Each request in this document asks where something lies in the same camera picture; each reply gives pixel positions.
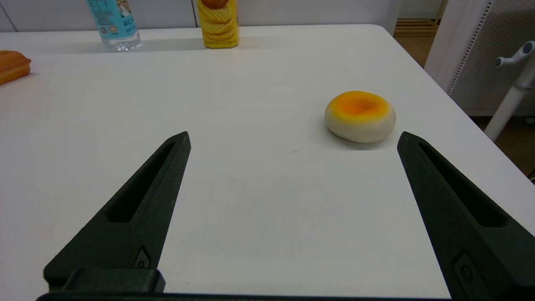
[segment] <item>yellow can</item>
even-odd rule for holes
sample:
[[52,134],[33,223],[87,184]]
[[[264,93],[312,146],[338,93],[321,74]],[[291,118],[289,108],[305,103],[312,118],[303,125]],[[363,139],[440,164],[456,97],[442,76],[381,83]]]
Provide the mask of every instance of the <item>yellow can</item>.
[[230,48],[240,42],[236,0],[197,0],[204,45]]

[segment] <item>white stand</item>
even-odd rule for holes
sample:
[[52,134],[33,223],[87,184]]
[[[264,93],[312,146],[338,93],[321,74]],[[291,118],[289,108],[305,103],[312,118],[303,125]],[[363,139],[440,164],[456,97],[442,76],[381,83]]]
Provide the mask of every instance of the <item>white stand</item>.
[[522,61],[525,57],[530,57],[530,60],[526,64],[526,67],[518,77],[517,81],[513,84],[505,98],[503,99],[500,107],[492,117],[485,134],[495,141],[500,135],[501,131],[515,112],[516,108],[522,101],[522,98],[533,87],[535,82],[535,56],[530,56],[534,52],[535,41],[530,41],[524,44],[522,48],[511,58],[499,57],[496,60],[498,67],[505,65],[512,65]]

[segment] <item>blue label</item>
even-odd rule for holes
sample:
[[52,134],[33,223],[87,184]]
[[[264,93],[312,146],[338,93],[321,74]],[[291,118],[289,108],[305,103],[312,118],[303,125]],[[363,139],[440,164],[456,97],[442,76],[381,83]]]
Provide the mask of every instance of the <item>blue label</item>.
[[123,39],[137,31],[127,0],[87,0],[87,4],[103,39]]

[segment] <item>water bottle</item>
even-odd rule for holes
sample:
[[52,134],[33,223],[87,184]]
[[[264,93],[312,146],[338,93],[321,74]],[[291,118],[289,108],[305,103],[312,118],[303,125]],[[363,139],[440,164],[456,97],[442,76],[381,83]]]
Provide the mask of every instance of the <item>water bottle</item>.
[[108,51],[128,51],[140,43],[128,0],[86,0]]

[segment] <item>white hook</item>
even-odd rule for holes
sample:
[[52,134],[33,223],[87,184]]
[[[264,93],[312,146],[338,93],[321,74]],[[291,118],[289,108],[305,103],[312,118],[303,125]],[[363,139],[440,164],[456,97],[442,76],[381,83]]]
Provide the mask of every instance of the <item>white hook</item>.
[[496,66],[502,67],[507,65],[513,65],[518,62],[520,62],[522,59],[524,59],[526,56],[529,56],[532,54],[535,49],[535,41],[529,41],[524,44],[512,57],[498,57],[496,59]]

